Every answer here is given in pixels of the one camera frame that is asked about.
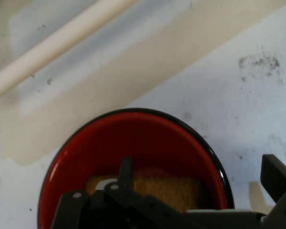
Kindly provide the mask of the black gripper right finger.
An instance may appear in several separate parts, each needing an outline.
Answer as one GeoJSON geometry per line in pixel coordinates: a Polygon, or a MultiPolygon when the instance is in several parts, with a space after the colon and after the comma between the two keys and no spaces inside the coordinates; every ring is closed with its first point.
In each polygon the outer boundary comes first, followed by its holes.
{"type": "Polygon", "coordinates": [[[262,219],[262,228],[286,229],[286,166],[273,154],[263,155],[260,181],[276,203],[262,219]]]}

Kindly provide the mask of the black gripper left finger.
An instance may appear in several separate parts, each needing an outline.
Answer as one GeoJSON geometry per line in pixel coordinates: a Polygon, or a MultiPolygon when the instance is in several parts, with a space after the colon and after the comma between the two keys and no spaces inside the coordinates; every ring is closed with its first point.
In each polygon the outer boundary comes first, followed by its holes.
{"type": "Polygon", "coordinates": [[[53,229],[182,229],[182,214],[153,196],[132,188],[132,159],[122,160],[116,181],[89,195],[84,190],[64,193],[51,225],[53,229]]]}

